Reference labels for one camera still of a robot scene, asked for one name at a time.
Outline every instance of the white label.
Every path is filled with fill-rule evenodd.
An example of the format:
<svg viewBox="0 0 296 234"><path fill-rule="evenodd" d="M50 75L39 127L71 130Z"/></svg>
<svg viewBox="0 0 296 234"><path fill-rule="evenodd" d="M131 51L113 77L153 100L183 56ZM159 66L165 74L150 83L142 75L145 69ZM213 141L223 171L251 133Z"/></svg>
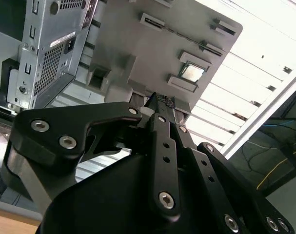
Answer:
<svg viewBox="0 0 296 234"><path fill-rule="evenodd" d="M75 32L72 32L72 33L70 33L70 34L68 34L68 35L66 35L66 36L64 36L64 37L62 37L62 38L60 38L60 39L58 39L58 40L52 42L52 43L50 44L50 47L54 47L55 45L58 45L59 43L65 41L65 40L68 40L69 38L71 38L71 37L74 36L74 35L75 35Z"/></svg>

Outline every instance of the silver screw head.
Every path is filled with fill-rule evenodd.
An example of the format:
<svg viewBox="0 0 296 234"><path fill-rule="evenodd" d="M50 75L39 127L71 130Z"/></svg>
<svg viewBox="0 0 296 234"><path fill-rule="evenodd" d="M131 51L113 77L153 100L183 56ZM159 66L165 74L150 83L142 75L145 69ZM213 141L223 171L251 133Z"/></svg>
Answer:
<svg viewBox="0 0 296 234"><path fill-rule="evenodd" d="M166 208L166 209L172 209L174 207L174 199L172 196L167 192L161 192L158 195L158 199L160 203Z"/></svg>
<svg viewBox="0 0 296 234"><path fill-rule="evenodd" d="M271 218L267 217L267 223L268 223L269 227L271 227L272 230L274 230L276 232L279 231L278 226L276 225L275 222L273 222L273 220Z"/></svg>
<svg viewBox="0 0 296 234"><path fill-rule="evenodd" d="M130 113L136 115L138 112L134 108L129 108L128 109Z"/></svg>
<svg viewBox="0 0 296 234"><path fill-rule="evenodd" d="M166 122L166 120L165 120L162 116L159 116L158 119L159 119L159 121L161 121L161 122L163 122L163 123Z"/></svg>
<svg viewBox="0 0 296 234"><path fill-rule="evenodd" d="M239 232L239 226L237 225L237 222L228 214L225 215L225 223L227 227L233 232L238 233Z"/></svg>
<svg viewBox="0 0 296 234"><path fill-rule="evenodd" d="M283 229L288 233L290 231L288 226L282 221L282 219L279 218L278 221L281 227L283 227Z"/></svg>
<svg viewBox="0 0 296 234"><path fill-rule="evenodd" d="M179 126L179 129L180 129L181 131L183 131L184 133L187 132L187 129L186 129L184 126Z"/></svg>
<svg viewBox="0 0 296 234"><path fill-rule="evenodd" d="M208 148L209 151L214 152L214 149L213 149L212 146L210 146L210 145L206 145L206 147Z"/></svg>
<svg viewBox="0 0 296 234"><path fill-rule="evenodd" d="M71 136L62 136L59 139L59 144L65 149L71 150L76 146L76 140Z"/></svg>
<svg viewBox="0 0 296 234"><path fill-rule="evenodd" d="M40 133L43 133L49 130L49 124L46 121L40 120L40 119L34 120L31 123L31 127L33 130Z"/></svg>

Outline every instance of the ventilation grille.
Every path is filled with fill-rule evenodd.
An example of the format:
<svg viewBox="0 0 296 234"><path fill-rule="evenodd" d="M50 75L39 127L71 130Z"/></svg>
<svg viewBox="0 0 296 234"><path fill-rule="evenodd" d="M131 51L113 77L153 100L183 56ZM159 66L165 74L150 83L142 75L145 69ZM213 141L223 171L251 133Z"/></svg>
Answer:
<svg viewBox="0 0 296 234"><path fill-rule="evenodd" d="M60 10L70 8L81 8L83 0L61 0Z"/></svg>
<svg viewBox="0 0 296 234"><path fill-rule="evenodd" d="M34 96L45 90L55 79L64 44L45 53L40 80L35 83Z"/></svg>

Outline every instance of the white ceiling panel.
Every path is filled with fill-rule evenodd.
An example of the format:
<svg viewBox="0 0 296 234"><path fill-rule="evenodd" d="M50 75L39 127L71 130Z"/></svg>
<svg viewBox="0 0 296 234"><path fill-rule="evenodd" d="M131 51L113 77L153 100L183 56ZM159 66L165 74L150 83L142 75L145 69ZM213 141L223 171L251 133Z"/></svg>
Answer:
<svg viewBox="0 0 296 234"><path fill-rule="evenodd" d="M220 143L227 143L233 134L222 130L212 124L209 124L203 120L200 120L194 116L190 116L186 121L186 126L191 131L201 133L202 136L208 137L209 139L215 140Z"/></svg>
<svg viewBox="0 0 296 234"><path fill-rule="evenodd" d="M213 123L223 129L227 129L227 130L231 130L231 131L238 131L240 129L240 127L232 122L229 122L225 119L223 119L222 117L219 117L219 116L216 116L202 108L199 108L197 106L195 106L192 110L192 114L194 114L195 116L207 121L207 122L210 122L210 123Z"/></svg>
<svg viewBox="0 0 296 234"><path fill-rule="evenodd" d="M264 72L255 65L246 62L245 60L232 53L229 53L226 56L224 62L222 63L222 66L231 68L232 70L242 74L245 77L248 77L249 79L265 87L273 86L276 88L281 84L281 80L268 74L267 72Z"/></svg>
<svg viewBox="0 0 296 234"><path fill-rule="evenodd" d="M230 113L239 114L249 118L257 107L253 104L239 98L214 84L209 84L201 96L201 99L207 101Z"/></svg>
<svg viewBox="0 0 296 234"><path fill-rule="evenodd" d="M197 1L243 26L197 103L240 127L220 150L230 158L296 90L296 0Z"/></svg>
<svg viewBox="0 0 296 234"><path fill-rule="evenodd" d="M223 65L220 66L211 83L249 102L256 101L260 104L272 93L264 86Z"/></svg>
<svg viewBox="0 0 296 234"><path fill-rule="evenodd" d="M199 101L197 101L196 106L201 107L202 109L204 109L216 116L219 116L231 123L234 123L235 125L242 126L245 123L244 120L241 120L240 118L237 118L236 116L233 116L232 113L228 113L228 112L226 112L220 108L217 108L216 106L213 106L201 99ZM196 115L195 111L197 111L197 109L193 109L191 111L191 113Z"/></svg>

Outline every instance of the silver metal plate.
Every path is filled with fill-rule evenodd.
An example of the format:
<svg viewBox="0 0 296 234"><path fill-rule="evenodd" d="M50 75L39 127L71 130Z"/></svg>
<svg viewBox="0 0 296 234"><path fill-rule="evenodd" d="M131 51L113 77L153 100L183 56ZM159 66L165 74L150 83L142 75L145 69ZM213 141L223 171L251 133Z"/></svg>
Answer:
<svg viewBox="0 0 296 234"><path fill-rule="evenodd" d="M68 41L82 33L88 4L89 0L83 9L83 0L27 0L18 79L8 91L16 95L8 102L33 109L39 95L68 73L70 66L78 66L72 56L80 57L82 48L75 53L66 50Z"/></svg>

